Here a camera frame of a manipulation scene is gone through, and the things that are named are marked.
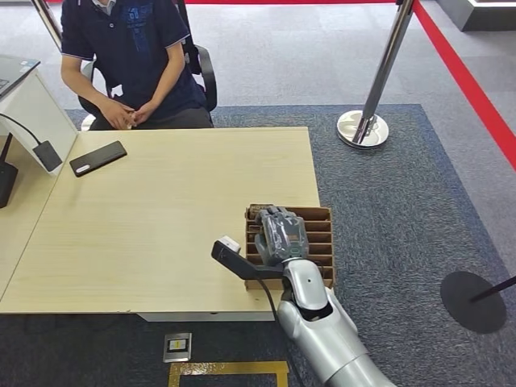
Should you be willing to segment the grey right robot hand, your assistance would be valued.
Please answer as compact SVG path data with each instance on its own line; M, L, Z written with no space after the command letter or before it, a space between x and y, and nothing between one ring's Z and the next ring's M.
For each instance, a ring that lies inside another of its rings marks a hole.
M260 231L254 243L263 263L278 266L287 260L306 259L309 244L303 218L285 207L259 210L255 222Z

